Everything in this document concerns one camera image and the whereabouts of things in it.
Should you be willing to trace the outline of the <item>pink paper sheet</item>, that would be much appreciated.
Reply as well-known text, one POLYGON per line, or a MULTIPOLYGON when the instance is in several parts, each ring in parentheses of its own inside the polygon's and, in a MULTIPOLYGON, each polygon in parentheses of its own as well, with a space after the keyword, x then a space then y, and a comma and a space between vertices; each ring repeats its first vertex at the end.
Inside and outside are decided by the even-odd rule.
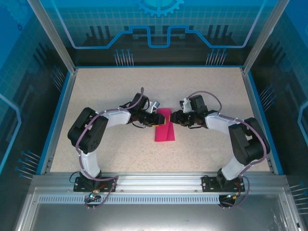
POLYGON ((158 109, 158 113, 162 114, 166 122, 163 125, 159 125, 155 128, 155 142, 166 142, 166 141, 175 141, 175 133, 173 123, 170 121, 171 109, 170 108, 161 108, 158 109))

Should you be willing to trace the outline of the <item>grey metal tray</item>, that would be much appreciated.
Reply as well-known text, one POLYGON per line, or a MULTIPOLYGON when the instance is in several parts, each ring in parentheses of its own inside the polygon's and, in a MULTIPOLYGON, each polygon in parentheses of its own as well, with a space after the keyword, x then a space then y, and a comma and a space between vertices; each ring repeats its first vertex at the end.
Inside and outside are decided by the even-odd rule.
POLYGON ((39 204, 26 197, 13 231, 308 231, 308 224, 285 191, 252 193, 229 205, 85 205, 39 204))

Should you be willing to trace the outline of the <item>aluminium mounting rail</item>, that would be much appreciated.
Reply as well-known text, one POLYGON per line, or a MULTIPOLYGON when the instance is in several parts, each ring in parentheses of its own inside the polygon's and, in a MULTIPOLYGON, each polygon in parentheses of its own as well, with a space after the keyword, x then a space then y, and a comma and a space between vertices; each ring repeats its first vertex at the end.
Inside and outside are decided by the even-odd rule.
MULTIPOLYGON (((29 190, 44 193, 71 193, 73 184, 69 173, 51 173, 33 177, 29 190)), ((118 173, 116 193, 201 193, 203 176, 216 176, 215 172, 175 173, 118 173)), ((276 193, 287 191, 288 182, 284 175, 270 172, 248 172, 252 193, 276 193)))

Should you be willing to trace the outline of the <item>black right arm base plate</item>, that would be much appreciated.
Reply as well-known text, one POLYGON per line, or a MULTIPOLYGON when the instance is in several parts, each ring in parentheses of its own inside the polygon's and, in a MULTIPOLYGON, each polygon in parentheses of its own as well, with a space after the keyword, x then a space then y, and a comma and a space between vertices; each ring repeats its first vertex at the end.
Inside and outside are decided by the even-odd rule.
POLYGON ((217 177, 205 175, 201 178, 202 191, 205 193, 245 192, 243 179, 218 180, 217 177))

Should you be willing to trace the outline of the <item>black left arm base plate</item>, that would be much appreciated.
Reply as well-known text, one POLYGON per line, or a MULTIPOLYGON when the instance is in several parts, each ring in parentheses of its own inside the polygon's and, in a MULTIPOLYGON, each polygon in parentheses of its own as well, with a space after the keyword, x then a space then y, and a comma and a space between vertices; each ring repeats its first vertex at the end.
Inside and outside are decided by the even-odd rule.
POLYGON ((95 181, 85 177, 76 177, 74 183, 74 192, 92 192, 94 190, 99 190, 101 193, 107 193, 112 188, 115 180, 108 181, 95 181))

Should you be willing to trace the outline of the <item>aluminium frame post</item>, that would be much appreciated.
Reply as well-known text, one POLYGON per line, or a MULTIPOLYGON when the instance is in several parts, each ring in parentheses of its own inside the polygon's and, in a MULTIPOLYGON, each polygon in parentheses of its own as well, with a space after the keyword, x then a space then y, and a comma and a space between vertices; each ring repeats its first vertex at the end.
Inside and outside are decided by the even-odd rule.
POLYGON ((271 14, 269 15, 263 29, 261 30, 254 46, 252 47, 243 65, 242 73, 244 75, 247 75, 248 72, 250 71, 258 55, 260 54, 262 48, 264 47, 270 35, 272 34, 278 20, 280 19, 289 1, 290 0, 277 0, 273 10, 271 11, 271 14))
POLYGON ((76 67, 67 52, 66 47, 64 46, 56 28, 54 27, 51 19, 49 18, 45 8, 43 7, 40 0, 27 0, 28 4, 32 8, 34 14, 36 15, 37 19, 39 20, 41 26, 45 30, 47 36, 49 37, 50 41, 52 42, 53 46, 55 47, 57 53, 59 54, 60 58, 62 59, 64 65, 66 66, 67 70, 71 74, 75 74, 76 67))

